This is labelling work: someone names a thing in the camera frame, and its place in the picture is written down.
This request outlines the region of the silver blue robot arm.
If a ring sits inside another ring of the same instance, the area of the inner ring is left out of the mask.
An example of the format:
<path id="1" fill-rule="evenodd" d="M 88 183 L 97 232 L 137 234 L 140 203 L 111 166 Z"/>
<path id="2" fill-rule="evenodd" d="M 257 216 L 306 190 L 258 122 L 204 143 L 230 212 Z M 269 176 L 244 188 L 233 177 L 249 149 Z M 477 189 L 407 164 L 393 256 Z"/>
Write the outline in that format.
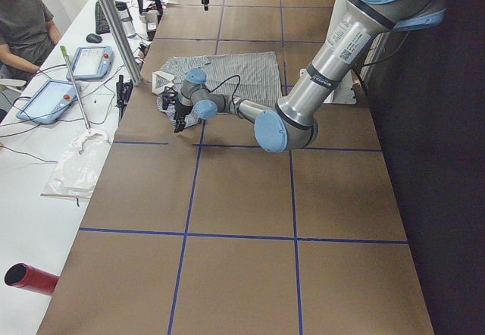
<path id="1" fill-rule="evenodd" d="M 205 85 L 206 74 L 199 68 L 186 72 L 180 90 L 165 88 L 161 106 L 174 108 L 177 133 L 184 130 L 185 118 L 191 113 L 202 120 L 226 113 L 252 122 L 255 138 L 267 152 L 302 149 L 318 135 L 314 113 L 378 35 L 436 26 L 445 12 L 446 0 L 346 0 L 340 22 L 290 93 L 280 97 L 274 107 L 235 94 L 217 94 Z"/>

